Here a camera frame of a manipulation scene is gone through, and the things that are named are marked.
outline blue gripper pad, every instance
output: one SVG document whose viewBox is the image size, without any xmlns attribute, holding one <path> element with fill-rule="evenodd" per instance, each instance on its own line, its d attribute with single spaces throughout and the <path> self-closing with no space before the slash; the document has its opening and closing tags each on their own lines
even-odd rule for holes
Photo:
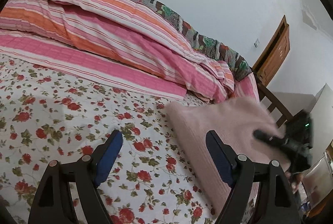
<svg viewBox="0 0 333 224">
<path fill-rule="evenodd" d="M 123 134 L 118 131 L 97 164 L 96 176 L 94 179 L 94 185 L 96 187 L 107 180 L 122 145 Z"/>
<path fill-rule="evenodd" d="M 219 172 L 222 181 L 227 183 L 229 187 L 233 187 L 235 181 L 231 175 L 231 164 L 223 153 L 217 140 L 212 135 L 211 131 L 206 134 L 206 147 L 210 153 L 211 158 L 213 159 L 215 167 Z"/>
</svg>

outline wooden door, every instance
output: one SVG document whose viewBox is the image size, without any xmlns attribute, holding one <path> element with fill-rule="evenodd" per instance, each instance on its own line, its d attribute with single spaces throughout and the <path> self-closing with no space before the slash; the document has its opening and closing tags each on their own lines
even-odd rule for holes
<svg viewBox="0 0 333 224">
<path fill-rule="evenodd" d="M 264 86 L 272 80 L 289 51 L 289 25 L 284 16 L 270 43 L 253 67 Z"/>
</svg>

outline pink towel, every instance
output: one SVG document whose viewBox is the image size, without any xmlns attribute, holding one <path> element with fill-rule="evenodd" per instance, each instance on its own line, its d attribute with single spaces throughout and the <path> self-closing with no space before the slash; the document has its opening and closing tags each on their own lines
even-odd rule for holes
<svg viewBox="0 0 333 224">
<path fill-rule="evenodd" d="M 289 160 L 283 153 L 254 139 L 252 133 L 256 129 L 270 135 L 283 135 L 269 113 L 253 98 L 232 98 L 201 107 L 185 107 L 172 102 L 166 108 L 179 144 L 218 213 L 227 200 L 230 188 L 222 182 L 207 150 L 205 136 L 209 130 L 215 130 L 225 144 L 230 145 L 237 154 L 245 154 L 253 162 L 268 164 L 275 159 L 284 170 L 289 167 Z M 257 189 L 257 185 L 252 188 L 250 198 L 254 197 Z"/>
</svg>

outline metal screw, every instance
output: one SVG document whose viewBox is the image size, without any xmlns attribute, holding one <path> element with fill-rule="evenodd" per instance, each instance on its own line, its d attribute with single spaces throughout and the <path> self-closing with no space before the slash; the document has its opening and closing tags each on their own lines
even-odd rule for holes
<svg viewBox="0 0 333 224">
<path fill-rule="evenodd" d="M 57 164 L 57 161 L 56 161 L 56 160 L 52 160 L 52 161 L 49 163 L 49 166 L 50 166 L 50 167 L 54 167 L 56 164 Z"/>
<path fill-rule="evenodd" d="M 243 155 L 243 154 L 240 154 L 240 155 L 238 155 L 238 159 L 239 159 L 240 161 L 246 161 L 246 160 L 247 160 L 247 157 L 246 157 L 245 155 Z"/>
<path fill-rule="evenodd" d="M 87 162 L 87 161 L 89 161 L 90 159 L 91 159 L 91 157 L 90 157 L 89 154 L 86 154 L 86 155 L 82 156 L 82 161 L 84 161 L 84 162 Z"/>
<path fill-rule="evenodd" d="M 272 165 L 273 165 L 274 167 L 278 167 L 278 166 L 280 166 L 280 163 L 279 163 L 278 161 L 276 161 L 276 160 L 273 160 L 273 161 L 272 161 Z"/>
</svg>

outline floral bed sheet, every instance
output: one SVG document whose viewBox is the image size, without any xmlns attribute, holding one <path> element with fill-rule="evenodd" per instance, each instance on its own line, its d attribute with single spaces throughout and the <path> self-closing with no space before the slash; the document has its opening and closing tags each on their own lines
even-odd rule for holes
<svg viewBox="0 0 333 224">
<path fill-rule="evenodd" d="M 216 214 L 166 119 L 169 100 L 102 86 L 0 55 L 0 199 L 27 223 L 48 162 L 91 154 L 115 129 L 124 144 L 99 193 L 114 224 L 204 223 Z M 184 105 L 203 105 L 186 95 Z M 80 223 L 86 223 L 70 184 Z M 248 204 L 243 223 L 253 209 Z"/>
</svg>

